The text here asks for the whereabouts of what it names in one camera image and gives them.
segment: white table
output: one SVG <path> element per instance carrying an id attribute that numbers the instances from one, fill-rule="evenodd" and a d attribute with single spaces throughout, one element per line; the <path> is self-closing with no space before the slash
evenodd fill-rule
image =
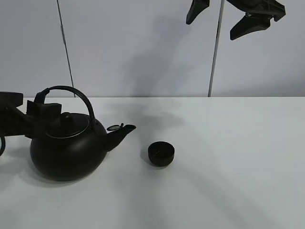
<path id="1" fill-rule="evenodd" d="M 85 113 L 80 99 L 53 98 Z M 138 128 L 78 182 L 32 169 L 30 140 L 0 158 L 1 229 L 303 229 L 305 98 L 92 98 L 106 126 Z M 147 163 L 147 146 L 175 146 Z"/>

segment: black cup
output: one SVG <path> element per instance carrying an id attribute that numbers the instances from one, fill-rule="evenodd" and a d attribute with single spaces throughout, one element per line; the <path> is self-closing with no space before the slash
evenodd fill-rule
<path id="1" fill-rule="evenodd" d="M 167 142 L 154 142 L 148 147 L 148 158 L 158 167 L 168 166 L 174 158 L 175 149 Z"/>

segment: teapot spout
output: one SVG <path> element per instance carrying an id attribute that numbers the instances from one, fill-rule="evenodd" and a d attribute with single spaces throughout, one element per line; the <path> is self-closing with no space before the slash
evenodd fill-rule
<path id="1" fill-rule="evenodd" d="M 121 126 L 118 130 L 112 131 L 107 134 L 107 142 L 104 149 L 109 152 L 117 147 L 121 141 L 134 129 L 134 125 Z"/>

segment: spout flap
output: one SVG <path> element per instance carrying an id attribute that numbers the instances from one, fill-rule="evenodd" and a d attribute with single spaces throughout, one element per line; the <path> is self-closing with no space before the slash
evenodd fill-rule
<path id="1" fill-rule="evenodd" d="M 105 150 L 108 152 L 113 150 L 135 128 L 136 126 L 134 125 L 124 126 L 123 123 L 121 125 L 112 125 L 108 127 L 107 130 L 111 132 L 107 134 L 107 142 L 105 145 Z"/>

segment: teapot handle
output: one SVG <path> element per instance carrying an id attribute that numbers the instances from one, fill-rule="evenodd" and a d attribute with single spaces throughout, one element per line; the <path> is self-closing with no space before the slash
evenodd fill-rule
<path id="1" fill-rule="evenodd" d="M 84 101 L 84 103 L 86 104 L 86 106 L 88 108 L 89 117 L 90 117 L 90 125 L 94 126 L 94 124 L 95 124 L 95 116 L 94 116 L 93 108 L 92 108 L 92 105 L 91 105 L 89 99 L 85 96 L 84 93 L 82 93 L 80 90 L 77 90 L 74 87 L 70 87 L 70 86 L 54 86 L 54 87 L 46 88 L 42 92 L 39 92 L 39 93 L 36 94 L 34 102 L 35 103 L 43 104 L 44 100 L 46 98 L 46 95 L 51 90 L 69 91 L 69 92 L 72 92 L 72 93 L 76 94 L 78 97 L 80 97 Z"/>
<path id="2" fill-rule="evenodd" d="M 5 137 L 0 137 L 0 156 L 3 154 L 5 150 Z"/>

